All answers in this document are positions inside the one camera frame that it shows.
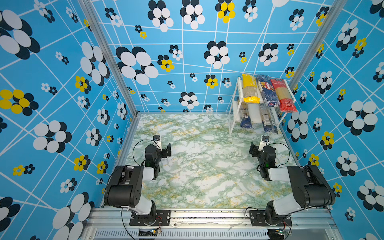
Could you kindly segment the clear striped spaghetti bag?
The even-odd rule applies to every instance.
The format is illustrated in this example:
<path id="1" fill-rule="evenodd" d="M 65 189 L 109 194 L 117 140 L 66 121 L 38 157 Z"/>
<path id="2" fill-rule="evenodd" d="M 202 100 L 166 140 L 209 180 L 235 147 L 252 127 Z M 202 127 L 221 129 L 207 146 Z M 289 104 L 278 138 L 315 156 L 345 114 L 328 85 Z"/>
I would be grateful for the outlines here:
<path id="1" fill-rule="evenodd" d="M 264 131 L 266 133 L 278 133 L 277 124 L 271 107 L 267 107 L 264 103 L 259 104 L 260 114 Z"/>

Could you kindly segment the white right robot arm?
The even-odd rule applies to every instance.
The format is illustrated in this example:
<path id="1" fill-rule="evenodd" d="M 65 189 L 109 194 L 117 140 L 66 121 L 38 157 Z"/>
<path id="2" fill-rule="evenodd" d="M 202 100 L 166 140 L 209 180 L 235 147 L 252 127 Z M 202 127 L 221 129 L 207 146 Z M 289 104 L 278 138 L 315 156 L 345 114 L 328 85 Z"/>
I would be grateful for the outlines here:
<path id="1" fill-rule="evenodd" d="M 265 221 L 277 225 L 293 213 L 304 209 L 333 205 L 336 194 L 317 166 L 276 166 L 276 149 L 270 145 L 251 143 L 249 153 L 258 159 L 261 177 L 270 182 L 290 183 L 292 193 L 278 200 L 269 201 Z"/>

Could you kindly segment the dark blue clear spaghetti bag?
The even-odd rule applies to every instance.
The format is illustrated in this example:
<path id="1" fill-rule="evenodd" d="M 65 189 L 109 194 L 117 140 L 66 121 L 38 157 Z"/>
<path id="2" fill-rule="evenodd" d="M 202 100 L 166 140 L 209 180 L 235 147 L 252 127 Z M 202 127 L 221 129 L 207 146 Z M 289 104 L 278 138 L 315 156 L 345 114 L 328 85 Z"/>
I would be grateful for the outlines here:
<path id="1" fill-rule="evenodd" d="M 249 108 L 247 103 L 241 102 L 240 109 L 239 109 L 239 116 L 240 116 L 240 126 L 243 129 L 252 129 L 252 120 L 249 116 Z"/>

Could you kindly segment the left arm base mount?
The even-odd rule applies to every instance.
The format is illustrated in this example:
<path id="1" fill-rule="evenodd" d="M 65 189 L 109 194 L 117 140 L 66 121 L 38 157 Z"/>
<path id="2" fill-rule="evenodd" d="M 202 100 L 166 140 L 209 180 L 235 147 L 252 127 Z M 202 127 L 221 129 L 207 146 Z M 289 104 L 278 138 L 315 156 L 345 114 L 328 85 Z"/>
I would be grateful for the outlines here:
<path id="1" fill-rule="evenodd" d="M 170 225 L 170 220 L 170 210 L 156 210 L 156 212 L 151 212 L 149 215 L 132 213 L 129 225 L 139 227 L 167 227 Z"/>

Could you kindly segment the red spaghetti bag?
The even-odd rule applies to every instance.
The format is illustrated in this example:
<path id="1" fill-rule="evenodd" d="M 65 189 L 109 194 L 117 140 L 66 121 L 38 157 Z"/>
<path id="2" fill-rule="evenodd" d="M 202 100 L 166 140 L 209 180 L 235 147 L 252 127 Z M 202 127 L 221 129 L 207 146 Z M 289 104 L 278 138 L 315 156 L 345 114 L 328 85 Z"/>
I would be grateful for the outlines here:
<path id="1" fill-rule="evenodd" d="M 291 96 L 291 90 L 287 87 L 283 79 L 271 79 L 272 85 L 280 101 L 280 110 L 283 113 L 297 113 L 294 99 Z"/>

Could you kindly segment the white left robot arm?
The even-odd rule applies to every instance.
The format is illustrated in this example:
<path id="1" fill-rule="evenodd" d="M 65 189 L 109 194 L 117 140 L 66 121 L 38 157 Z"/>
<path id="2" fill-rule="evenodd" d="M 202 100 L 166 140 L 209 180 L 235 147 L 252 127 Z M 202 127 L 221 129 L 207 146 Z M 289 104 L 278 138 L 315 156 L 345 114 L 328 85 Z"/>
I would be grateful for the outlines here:
<path id="1" fill-rule="evenodd" d="M 172 156 L 172 145 L 160 148 L 156 142 L 145 148 L 145 160 L 141 165 L 116 166 L 107 181 L 104 204 L 128 209 L 140 224 L 151 225 L 160 220 L 156 204 L 142 196 L 144 181 L 154 181 L 160 173 L 160 161 Z"/>

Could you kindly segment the blue Barilla spaghetti bag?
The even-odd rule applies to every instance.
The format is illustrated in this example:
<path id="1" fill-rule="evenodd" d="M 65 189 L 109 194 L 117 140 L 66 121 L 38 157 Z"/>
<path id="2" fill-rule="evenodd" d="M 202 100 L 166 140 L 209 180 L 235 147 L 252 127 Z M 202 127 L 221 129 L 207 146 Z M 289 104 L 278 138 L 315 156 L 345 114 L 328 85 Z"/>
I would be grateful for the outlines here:
<path id="1" fill-rule="evenodd" d="M 274 107 L 274 108 L 279 107 L 280 101 L 270 78 L 266 75 L 257 75 L 257 83 L 258 83 L 258 87 L 260 89 L 264 104 L 267 107 Z"/>

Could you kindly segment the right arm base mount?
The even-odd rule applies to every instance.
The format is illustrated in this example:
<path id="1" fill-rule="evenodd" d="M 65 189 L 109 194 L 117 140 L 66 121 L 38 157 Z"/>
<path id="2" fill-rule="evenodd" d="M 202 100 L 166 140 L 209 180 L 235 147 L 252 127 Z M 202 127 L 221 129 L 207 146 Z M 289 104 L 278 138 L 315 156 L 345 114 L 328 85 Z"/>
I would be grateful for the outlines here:
<path id="1" fill-rule="evenodd" d="M 265 210 L 249 210 L 247 217 L 253 227 L 290 227 L 292 219 L 289 216 L 280 216 Z"/>

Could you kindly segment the yellow spaghetti bag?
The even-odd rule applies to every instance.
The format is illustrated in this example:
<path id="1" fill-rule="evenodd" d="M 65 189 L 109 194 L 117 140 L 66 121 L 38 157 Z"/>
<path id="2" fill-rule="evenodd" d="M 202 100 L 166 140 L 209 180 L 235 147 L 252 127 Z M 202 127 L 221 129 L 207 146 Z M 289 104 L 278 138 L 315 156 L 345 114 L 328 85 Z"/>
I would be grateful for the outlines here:
<path id="1" fill-rule="evenodd" d="M 255 76 L 243 74 L 243 99 L 250 104 L 259 104 L 257 80 Z"/>

